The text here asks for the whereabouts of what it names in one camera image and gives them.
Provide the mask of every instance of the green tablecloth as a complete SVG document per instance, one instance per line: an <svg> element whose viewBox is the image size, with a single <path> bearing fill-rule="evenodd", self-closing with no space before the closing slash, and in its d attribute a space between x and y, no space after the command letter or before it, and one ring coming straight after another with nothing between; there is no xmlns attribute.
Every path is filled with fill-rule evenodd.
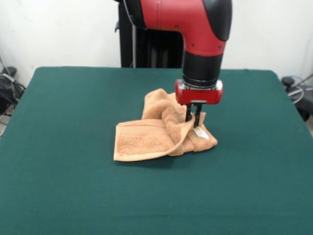
<svg viewBox="0 0 313 235"><path fill-rule="evenodd" d="M0 140L0 234L311 234L313 140L270 71L224 70L214 149L113 161L180 70L39 68Z"/></svg>

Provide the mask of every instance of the folded towel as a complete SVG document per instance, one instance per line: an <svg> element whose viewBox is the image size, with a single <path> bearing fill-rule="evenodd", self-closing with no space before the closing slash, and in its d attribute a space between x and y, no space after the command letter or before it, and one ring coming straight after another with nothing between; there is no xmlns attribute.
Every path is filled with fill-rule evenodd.
<svg viewBox="0 0 313 235"><path fill-rule="evenodd" d="M186 106L177 103L174 94L158 89L145 96L141 120L116 126L114 160L142 161L162 156L198 152L217 145L217 140L203 124L194 130L195 117L185 122Z"/></svg>

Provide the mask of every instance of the white tag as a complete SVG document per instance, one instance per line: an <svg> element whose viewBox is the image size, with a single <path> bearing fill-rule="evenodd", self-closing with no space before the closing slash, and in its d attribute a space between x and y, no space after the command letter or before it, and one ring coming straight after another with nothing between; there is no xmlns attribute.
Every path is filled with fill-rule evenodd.
<svg viewBox="0 0 313 235"><path fill-rule="evenodd" d="M207 133L198 126L196 128L194 128L194 132L196 133L197 136L199 136L201 138L204 138L206 140L210 139L210 137L207 135Z"/></svg>

